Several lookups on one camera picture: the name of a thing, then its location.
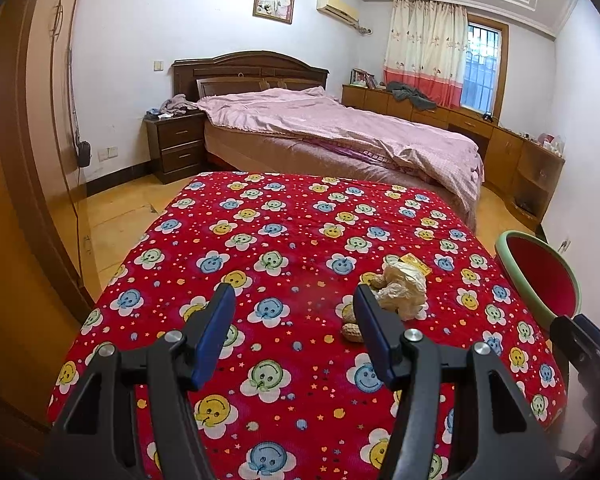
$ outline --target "white wall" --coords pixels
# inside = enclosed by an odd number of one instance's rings
[[[565,253],[582,290],[582,312],[600,327],[600,15],[579,0],[555,41],[556,78],[550,129],[566,140],[566,162],[542,226],[556,247],[569,237]],[[570,408],[563,432],[574,449],[587,417],[582,389],[570,383]]]
[[[358,67],[382,78],[382,64],[391,29],[391,0],[367,0],[360,8],[360,23],[373,34],[358,43]],[[539,32],[501,16],[469,9],[509,25],[509,63],[500,124],[533,137],[546,131],[554,91],[554,41]]]
[[[74,88],[80,134],[94,153],[87,179],[149,160],[142,117],[171,97],[175,59],[273,50],[328,69],[327,90],[341,95],[358,34],[317,12],[316,1],[296,0],[286,25],[253,17],[253,0],[78,0]],[[164,61],[164,72],[153,72],[154,60]],[[118,146],[119,156],[100,163],[97,149],[107,146]]]

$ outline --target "groom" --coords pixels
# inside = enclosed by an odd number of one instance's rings
[[[286,20],[286,12],[291,5],[291,0],[276,0],[276,16]]]

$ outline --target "curtain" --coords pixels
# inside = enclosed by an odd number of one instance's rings
[[[459,107],[468,25],[463,6],[394,0],[384,81],[407,83],[441,106]]]

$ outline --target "wardrobe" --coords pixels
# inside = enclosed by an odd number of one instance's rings
[[[101,293],[72,104],[76,3],[0,7],[0,442],[23,464],[40,452],[64,355]]]

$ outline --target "black baseboard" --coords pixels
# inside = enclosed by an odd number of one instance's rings
[[[112,187],[119,186],[125,182],[130,182],[141,176],[151,174],[151,168],[149,161],[141,162],[122,170],[114,171],[108,175],[98,177],[94,180],[87,182],[87,196],[95,195],[101,191],[111,189]]]
[[[542,224],[538,224],[538,227],[536,227],[536,238],[542,240],[545,244],[549,243],[546,241],[546,235],[544,234],[544,229],[542,229]]]

